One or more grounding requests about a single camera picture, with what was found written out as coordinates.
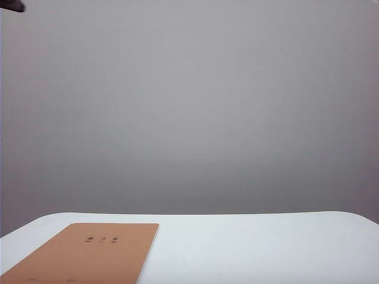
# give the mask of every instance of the paper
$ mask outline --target paper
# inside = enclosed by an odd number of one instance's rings
[[[1,284],[135,284],[157,229],[71,224],[4,273]]]

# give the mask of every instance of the white table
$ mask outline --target white table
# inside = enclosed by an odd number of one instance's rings
[[[73,222],[156,222],[139,284],[379,283],[379,225],[346,212],[51,214],[1,238],[1,274]]]

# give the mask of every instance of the gray wall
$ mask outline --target gray wall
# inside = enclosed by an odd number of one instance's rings
[[[379,5],[2,11],[2,233],[62,212],[379,222]]]

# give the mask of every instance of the dark object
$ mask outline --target dark object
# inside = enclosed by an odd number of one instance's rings
[[[21,13],[25,11],[25,5],[20,0],[0,0],[0,8]]]

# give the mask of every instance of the tan card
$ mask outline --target tan card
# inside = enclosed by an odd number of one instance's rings
[[[157,229],[71,224],[5,272],[1,284],[135,284]]]

